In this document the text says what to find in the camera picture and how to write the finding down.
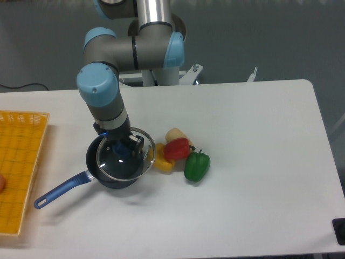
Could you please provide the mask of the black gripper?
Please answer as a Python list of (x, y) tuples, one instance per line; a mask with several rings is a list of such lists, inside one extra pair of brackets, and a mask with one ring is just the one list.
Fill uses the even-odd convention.
[(144, 138), (140, 135), (132, 135), (130, 123), (124, 122), (120, 127), (115, 129), (101, 128), (96, 122), (93, 127), (97, 134), (110, 141), (116, 141), (116, 149), (126, 149), (126, 140), (128, 138), (128, 148), (132, 157), (139, 157), (144, 145)]

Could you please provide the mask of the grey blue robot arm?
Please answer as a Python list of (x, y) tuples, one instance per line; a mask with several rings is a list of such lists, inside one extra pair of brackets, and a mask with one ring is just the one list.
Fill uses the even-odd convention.
[(107, 19), (135, 17), (138, 29), (117, 37), (107, 28), (85, 36), (84, 67), (77, 87), (94, 120), (98, 135), (111, 144), (138, 148), (119, 89), (119, 75), (127, 71), (166, 70), (175, 80), (184, 63), (183, 35), (175, 30), (170, 1), (94, 1)]

